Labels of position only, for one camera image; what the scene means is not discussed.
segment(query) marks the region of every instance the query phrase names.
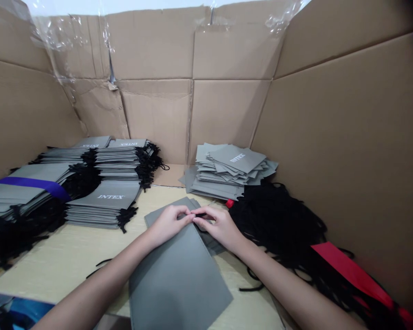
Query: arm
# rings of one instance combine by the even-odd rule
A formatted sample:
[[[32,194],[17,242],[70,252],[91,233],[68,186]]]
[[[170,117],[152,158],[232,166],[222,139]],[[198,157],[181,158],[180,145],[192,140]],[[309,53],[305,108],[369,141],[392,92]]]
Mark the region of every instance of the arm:
[[[304,330],[364,329],[328,298],[247,240],[227,211],[206,206],[192,213],[206,213],[209,219],[215,220],[211,224],[203,218],[193,219],[251,268]]]
[[[187,216],[177,220],[182,213]],[[147,231],[69,293],[32,329],[93,329],[142,259],[176,235],[193,218],[186,206],[167,207]]]

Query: human hand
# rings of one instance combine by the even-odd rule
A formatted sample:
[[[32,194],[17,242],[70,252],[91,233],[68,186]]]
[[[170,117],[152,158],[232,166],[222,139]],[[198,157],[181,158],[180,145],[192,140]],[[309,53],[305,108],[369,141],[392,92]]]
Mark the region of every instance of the human hand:
[[[232,253],[236,253],[247,241],[247,239],[240,233],[239,229],[237,229],[237,226],[228,211],[204,206],[200,209],[191,211],[191,213],[196,215],[206,213],[204,218],[214,220],[215,223],[211,224],[204,218],[195,217],[193,222],[209,232],[211,236],[217,239]]]
[[[181,214],[186,214],[181,220],[177,220],[177,217]],[[153,248],[165,243],[174,235],[179,233],[182,228],[193,221],[194,214],[190,213],[190,210],[185,205],[181,206],[168,206],[157,218],[154,224],[146,231],[150,236]]]

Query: wooden table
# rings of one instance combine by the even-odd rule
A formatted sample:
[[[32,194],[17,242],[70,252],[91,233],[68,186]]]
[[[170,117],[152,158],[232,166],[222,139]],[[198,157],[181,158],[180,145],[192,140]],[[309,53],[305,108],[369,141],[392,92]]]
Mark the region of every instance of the wooden table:
[[[202,206],[214,200],[186,194],[184,188],[153,186],[137,199],[138,213],[121,230],[64,225],[39,242],[7,272],[0,272],[0,293],[56,304],[93,272],[95,265],[113,258],[146,230],[144,216],[185,196]],[[267,291],[240,292],[256,281],[229,252],[214,257],[234,300],[210,329],[282,329],[281,320]],[[108,314],[130,317],[127,284],[109,307]]]

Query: purple band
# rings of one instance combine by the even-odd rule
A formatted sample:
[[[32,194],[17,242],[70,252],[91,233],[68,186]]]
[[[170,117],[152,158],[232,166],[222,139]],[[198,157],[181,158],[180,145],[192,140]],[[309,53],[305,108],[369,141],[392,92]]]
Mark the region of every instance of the purple band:
[[[71,200],[66,190],[58,183],[53,181],[8,176],[6,178],[0,179],[0,183],[8,184],[11,186],[41,188],[47,191],[49,194],[51,194],[52,197],[61,199],[62,201],[68,202]]]

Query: cardboard box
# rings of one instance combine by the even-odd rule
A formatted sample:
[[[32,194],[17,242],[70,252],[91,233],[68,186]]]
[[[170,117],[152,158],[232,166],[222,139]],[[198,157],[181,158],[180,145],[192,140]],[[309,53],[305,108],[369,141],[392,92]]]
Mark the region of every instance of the cardboard box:
[[[282,0],[38,17],[40,37],[13,3],[0,6],[0,177],[87,134],[155,142],[171,168],[155,183],[170,186],[197,144],[251,146],[413,312],[404,0],[312,0],[286,30],[297,8]]]

